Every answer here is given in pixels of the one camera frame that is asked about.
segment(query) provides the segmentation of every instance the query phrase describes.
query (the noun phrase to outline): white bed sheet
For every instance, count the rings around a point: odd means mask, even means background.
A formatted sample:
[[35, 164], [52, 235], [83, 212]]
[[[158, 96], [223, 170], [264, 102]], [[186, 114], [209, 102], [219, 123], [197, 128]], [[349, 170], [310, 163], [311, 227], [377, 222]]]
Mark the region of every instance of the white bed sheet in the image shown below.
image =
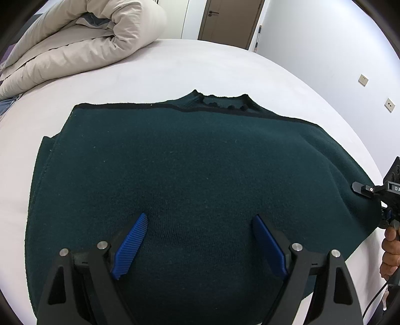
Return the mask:
[[[0, 122], [0, 287], [25, 325], [36, 324], [26, 284], [24, 234], [42, 137], [60, 132], [74, 105], [82, 102], [162, 102], [194, 89], [205, 95], [248, 94], [277, 114], [316, 123], [375, 184], [382, 183], [359, 137], [322, 97], [282, 67], [240, 48], [196, 40], [158, 40], [112, 66], [46, 82], [26, 93]], [[383, 237], [382, 230], [375, 230], [347, 260], [362, 311], [384, 284], [379, 275]], [[302, 324], [309, 300], [302, 302], [294, 324]]]

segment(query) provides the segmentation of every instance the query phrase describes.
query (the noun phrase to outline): blue gripper pad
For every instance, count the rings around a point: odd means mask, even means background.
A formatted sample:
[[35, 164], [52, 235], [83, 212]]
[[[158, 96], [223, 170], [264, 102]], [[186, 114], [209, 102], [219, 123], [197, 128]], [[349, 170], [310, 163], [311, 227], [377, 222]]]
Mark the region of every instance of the blue gripper pad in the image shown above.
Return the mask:
[[111, 270], [114, 279], [119, 280], [121, 275], [128, 273], [132, 261], [146, 235], [147, 226], [147, 216], [142, 213], [115, 253], [114, 267]]
[[286, 270], [285, 256], [271, 232], [258, 215], [253, 218], [252, 224], [254, 236], [272, 273], [282, 279], [286, 278], [288, 271]]

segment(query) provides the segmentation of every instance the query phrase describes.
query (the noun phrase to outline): light switch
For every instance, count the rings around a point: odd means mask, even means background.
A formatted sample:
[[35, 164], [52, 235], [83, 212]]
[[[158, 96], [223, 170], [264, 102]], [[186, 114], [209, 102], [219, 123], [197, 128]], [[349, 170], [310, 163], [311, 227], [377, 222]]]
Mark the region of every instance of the light switch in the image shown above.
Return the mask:
[[358, 82], [365, 87], [367, 85], [368, 79], [366, 77], [364, 77], [363, 75], [361, 75], [360, 79], [358, 79]]
[[386, 108], [390, 111], [390, 112], [393, 112], [393, 109], [394, 109], [394, 104], [393, 104], [393, 102], [388, 98], [388, 100], [386, 101], [386, 103], [385, 103], [385, 106], [386, 106]]

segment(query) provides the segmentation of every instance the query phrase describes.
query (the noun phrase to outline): black cable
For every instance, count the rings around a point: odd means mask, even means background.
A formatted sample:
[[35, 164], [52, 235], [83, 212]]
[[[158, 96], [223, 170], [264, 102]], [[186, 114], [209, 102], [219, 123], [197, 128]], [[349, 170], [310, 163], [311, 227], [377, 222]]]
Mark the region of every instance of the black cable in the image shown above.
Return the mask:
[[375, 297], [372, 298], [372, 300], [370, 301], [370, 303], [368, 304], [367, 308], [364, 311], [364, 314], [362, 314], [362, 318], [364, 318], [365, 314], [367, 313], [368, 309], [371, 307], [372, 303], [374, 302], [374, 300], [379, 296], [379, 294], [382, 292], [382, 290], [387, 286], [388, 282], [386, 281], [386, 283], [383, 285], [382, 288], [380, 288], [380, 290], [378, 291], [378, 293], [375, 295]]

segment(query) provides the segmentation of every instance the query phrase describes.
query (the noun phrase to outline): finger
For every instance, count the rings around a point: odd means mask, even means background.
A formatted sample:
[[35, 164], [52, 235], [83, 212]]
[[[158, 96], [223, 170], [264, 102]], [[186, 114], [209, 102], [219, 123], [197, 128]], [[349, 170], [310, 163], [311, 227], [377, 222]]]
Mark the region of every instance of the finger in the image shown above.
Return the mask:
[[385, 230], [385, 238], [388, 241], [395, 240], [395, 238], [396, 238], [396, 230], [393, 227], [386, 228], [386, 230]]
[[397, 270], [397, 266], [387, 265], [386, 263], [382, 263], [379, 272], [384, 275], [392, 275]]
[[400, 241], [388, 241], [384, 239], [382, 242], [382, 249], [393, 255], [400, 255]]
[[383, 263], [391, 266], [399, 266], [400, 264], [400, 255], [393, 255], [388, 252], [385, 252], [382, 257]]

